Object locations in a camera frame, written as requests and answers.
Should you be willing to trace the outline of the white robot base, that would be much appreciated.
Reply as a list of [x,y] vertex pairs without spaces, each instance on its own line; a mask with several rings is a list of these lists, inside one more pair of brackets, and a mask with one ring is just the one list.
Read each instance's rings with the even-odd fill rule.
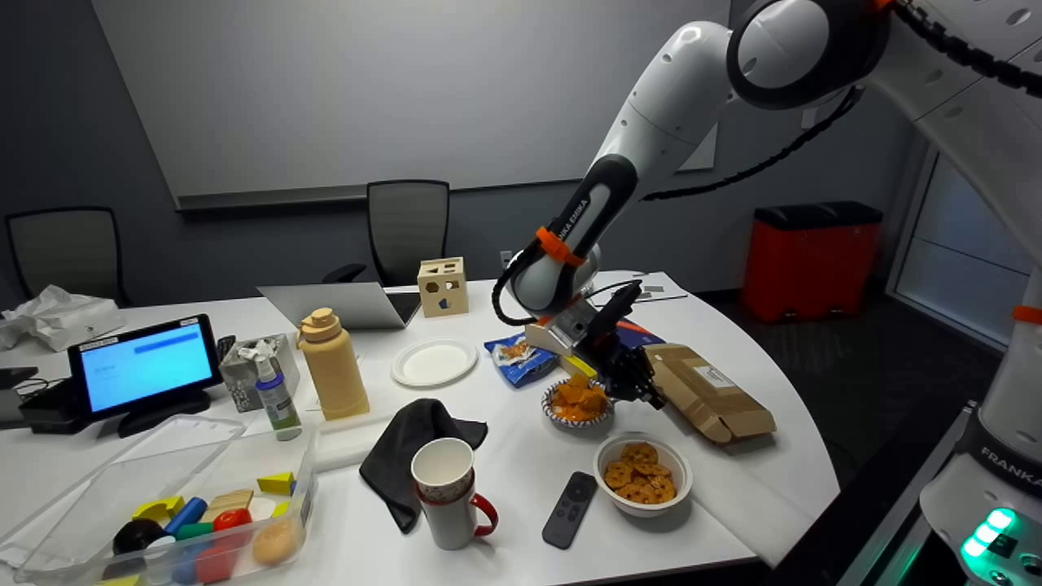
[[982,404],[962,409],[842,586],[1042,586],[1042,274]]

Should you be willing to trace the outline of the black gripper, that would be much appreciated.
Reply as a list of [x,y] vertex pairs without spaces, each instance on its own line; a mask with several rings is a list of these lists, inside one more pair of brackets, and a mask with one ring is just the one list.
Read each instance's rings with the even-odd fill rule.
[[632,311],[634,300],[634,282],[626,282],[619,294],[614,294],[604,309],[594,309],[585,300],[575,300],[565,309],[565,333],[575,338],[575,351],[600,370],[597,378],[610,397],[643,397],[645,404],[661,409],[669,399],[653,382],[655,368],[648,356],[643,347],[626,347],[616,338],[616,323]]

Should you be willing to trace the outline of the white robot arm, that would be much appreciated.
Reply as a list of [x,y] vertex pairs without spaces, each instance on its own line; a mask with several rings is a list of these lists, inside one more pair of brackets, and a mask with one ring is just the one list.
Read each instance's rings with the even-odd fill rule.
[[1042,261],[1040,0],[760,0],[734,23],[691,19],[626,93],[565,212],[500,275],[530,323],[552,319],[606,389],[655,404],[653,365],[610,327],[632,309],[584,300],[604,230],[716,127],[734,100],[788,110],[884,91]]

